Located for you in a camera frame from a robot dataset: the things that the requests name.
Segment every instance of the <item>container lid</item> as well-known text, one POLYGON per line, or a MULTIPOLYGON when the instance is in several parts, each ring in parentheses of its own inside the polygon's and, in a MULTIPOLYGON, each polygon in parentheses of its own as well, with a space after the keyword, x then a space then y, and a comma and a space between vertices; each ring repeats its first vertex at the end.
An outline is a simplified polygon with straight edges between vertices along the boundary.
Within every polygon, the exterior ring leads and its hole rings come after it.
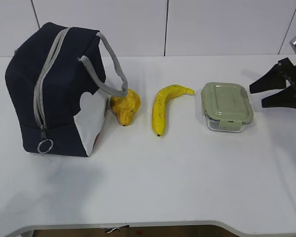
POLYGON ((253 119, 248 94, 241 85, 210 82, 201 95, 203 114, 219 121, 221 127, 236 130, 253 119))

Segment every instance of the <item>white wall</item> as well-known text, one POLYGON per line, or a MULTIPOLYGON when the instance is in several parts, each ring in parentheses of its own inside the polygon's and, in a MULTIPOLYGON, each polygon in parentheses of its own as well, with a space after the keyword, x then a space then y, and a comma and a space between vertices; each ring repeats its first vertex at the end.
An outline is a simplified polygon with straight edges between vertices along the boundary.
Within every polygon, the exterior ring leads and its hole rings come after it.
POLYGON ((100 30, 118 56, 162 56, 167 0, 34 0, 39 24, 100 30))
MULTIPOLYGON (((164 54, 167 0, 33 1, 40 25, 99 29, 118 56, 164 54)), ((293 53, 295 10, 296 0, 169 0, 166 55, 293 53)), ((31 0, 0 0, 0 56, 37 29, 31 0)))
POLYGON ((37 30, 30 0, 0 0, 0 57, 13 55, 37 30))
POLYGON ((170 0, 166 55, 277 54, 296 0, 170 0))

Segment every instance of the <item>yellow banana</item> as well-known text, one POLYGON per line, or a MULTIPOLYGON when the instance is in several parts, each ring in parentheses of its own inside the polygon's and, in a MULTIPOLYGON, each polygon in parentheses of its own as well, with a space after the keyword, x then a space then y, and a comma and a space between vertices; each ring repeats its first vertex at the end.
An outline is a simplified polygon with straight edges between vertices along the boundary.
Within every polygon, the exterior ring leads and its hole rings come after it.
POLYGON ((194 90, 180 85, 170 85, 157 93, 152 108, 152 128, 158 137, 163 135, 166 127, 166 104, 183 94, 194 95, 194 90))

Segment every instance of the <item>food container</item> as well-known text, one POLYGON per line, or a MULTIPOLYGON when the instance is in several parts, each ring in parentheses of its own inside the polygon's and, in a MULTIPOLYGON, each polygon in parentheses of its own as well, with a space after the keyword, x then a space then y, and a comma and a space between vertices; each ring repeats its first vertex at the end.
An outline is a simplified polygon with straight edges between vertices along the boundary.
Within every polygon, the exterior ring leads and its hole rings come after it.
POLYGON ((253 111, 241 85, 210 82, 202 92, 202 111, 210 130, 241 132, 251 123, 253 111))

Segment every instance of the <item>insulated bag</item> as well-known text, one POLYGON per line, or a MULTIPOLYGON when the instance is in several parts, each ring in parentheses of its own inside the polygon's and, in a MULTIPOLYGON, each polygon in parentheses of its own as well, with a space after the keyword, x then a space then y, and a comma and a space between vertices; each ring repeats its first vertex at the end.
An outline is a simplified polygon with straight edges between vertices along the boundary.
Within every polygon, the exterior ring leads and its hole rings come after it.
POLYGON ((46 23, 16 51, 5 81, 27 152, 87 157, 105 119, 109 95, 127 95, 127 79, 97 30, 46 23), (105 85, 102 40, 121 90, 105 85))

